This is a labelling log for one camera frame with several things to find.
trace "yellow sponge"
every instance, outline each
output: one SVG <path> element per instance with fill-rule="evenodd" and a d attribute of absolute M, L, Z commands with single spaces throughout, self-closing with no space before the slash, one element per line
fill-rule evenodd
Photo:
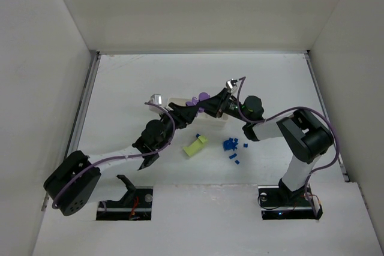
<path fill-rule="evenodd" d="M 189 157 L 192 157 L 193 155 L 198 153 L 198 151 L 202 150 L 204 146 L 207 144 L 207 142 L 208 142 L 208 139 L 205 136 L 200 135 L 198 136 L 197 140 L 194 143 L 192 143 L 189 146 L 184 146 L 182 149 L 185 151 L 185 153 Z"/>

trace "blue block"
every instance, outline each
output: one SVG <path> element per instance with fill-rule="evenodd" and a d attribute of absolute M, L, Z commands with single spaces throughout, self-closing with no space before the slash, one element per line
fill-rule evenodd
<path fill-rule="evenodd" d="M 223 142 L 224 151 L 227 151 L 227 150 L 235 151 L 237 149 L 236 146 L 238 144 L 239 143 L 233 141 L 233 138 L 229 138 L 228 140 Z"/>

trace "robotic arm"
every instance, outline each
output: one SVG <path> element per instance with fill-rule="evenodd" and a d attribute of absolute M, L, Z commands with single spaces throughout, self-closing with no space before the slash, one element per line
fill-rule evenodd
<path fill-rule="evenodd" d="M 108 174 L 112 167 L 116 168 L 127 161 L 134 162 L 134 168 L 138 170 L 149 167 L 158 159 L 157 151 L 167 146 L 173 136 L 173 123 L 176 129 L 183 129 L 193 122 L 198 109 L 204 108 L 205 113 L 215 118 L 220 118 L 225 113 L 242 121 L 256 122 L 247 122 L 242 128 L 246 137 L 252 141 L 285 138 L 293 156 L 287 172 L 279 181 L 278 194 L 280 203 L 288 203 L 304 193 L 306 178 L 320 156 L 333 145 L 334 138 L 329 130 L 306 110 L 296 110 L 286 117 L 265 121 L 260 98 L 248 96 L 244 103 L 240 103 L 233 95 L 238 81 L 228 80 L 226 87 L 219 94 L 198 102 L 196 106 L 184 107 L 170 103 L 172 110 L 169 115 L 162 114 L 160 120 L 149 121 L 136 142 L 123 150 L 90 156 L 79 150 L 71 153 L 48 177 L 44 189 L 65 216 L 76 213 L 87 202 L 109 199 L 107 191 L 104 195 L 97 193 L 97 184 L 103 175 Z M 93 167 L 101 160 L 104 161 L 102 164 Z M 82 173 L 80 177 L 74 182 L 71 181 L 79 173 Z M 135 187 L 124 175 L 117 177 L 128 190 L 120 202 L 128 203 L 132 200 Z"/>

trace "white table surface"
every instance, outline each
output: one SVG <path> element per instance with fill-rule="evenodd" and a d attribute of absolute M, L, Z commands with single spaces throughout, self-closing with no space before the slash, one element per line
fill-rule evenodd
<path fill-rule="evenodd" d="M 261 97 L 265 116 L 298 105 L 321 111 L 302 54 L 103 56 L 79 149 L 112 152 L 136 141 L 145 124 L 157 117 L 143 105 L 154 93 L 213 95 L 227 79 L 244 75 L 248 78 L 242 100 L 249 94 Z M 150 168 L 134 171 L 127 165 L 121 171 L 136 186 L 154 186 L 151 221 L 95 221 L 96 203 L 64 217 L 50 207 L 50 200 L 34 256 L 381 255 L 358 186 L 344 182 L 339 165 L 311 180 L 323 204 L 320 222 L 262 221 L 254 184 L 277 184 L 291 153 L 282 139 L 246 140 L 242 125 L 231 119 L 224 129 L 177 131 Z M 197 132 L 206 135 L 209 144 L 188 159 L 182 146 Z M 240 165 L 221 147 L 229 137 L 249 144 L 236 151 Z M 318 165 L 333 156 L 332 148 Z M 113 175 L 105 185 L 122 188 Z"/>
<path fill-rule="evenodd" d="M 113 152 L 134 143 L 146 123 L 158 116 L 143 103 L 152 94 L 191 98 L 200 92 L 215 95 L 226 80 L 247 76 L 241 100 L 247 95 L 262 99 L 265 116 L 293 106 L 321 112 L 321 106 L 303 54 L 184 54 L 103 55 L 92 91 L 79 149 L 86 154 Z M 135 185 L 155 184 L 277 184 L 289 165 L 292 153 L 281 139 L 253 143 L 242 132 L 243 122 L 230 118 L 223 129 L 190 126 L 177 130 L 172 145 L 156 162 L 141 171 L 124 171 Z M 196 133 L 209 143 L 188 159 L 182 147 L 195 141 Z M 240 165 L 228 159 L 222 143 L 239 138 L 236 150 Z M 318 162 L 333 158 L 334 148 Z M 119 180 L 112 176 L 112 182 Z M 312 181 L 344 181 L 340 167 L 316 173 Z"/>
<path fill-rule="evenodd" d="M 34 256 L 380 256 L 356 183 L 313 183 L 324 214 L 262 220 L 255 185 L 156 185 L 151 221 L 48 209 Z"/>

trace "purple toy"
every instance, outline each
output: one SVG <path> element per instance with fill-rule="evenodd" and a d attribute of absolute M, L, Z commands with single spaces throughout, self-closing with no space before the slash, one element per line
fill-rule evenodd
<path fill-rule="evenodd" d="M 199 101 L 207 100 L 210 97 L 211 96 L 209 96 L 208 93 L 202 92 L 202 93 L 199 94 L 199 99 L 197 99 L 196 97 L 192 97 L 192 100 L 191 101 L 187 101 L 185 103 L 185 105 L 186 106 L 195 106 Z M 204 112 L 204 108 L 199 108 L 199 112 Z"/>

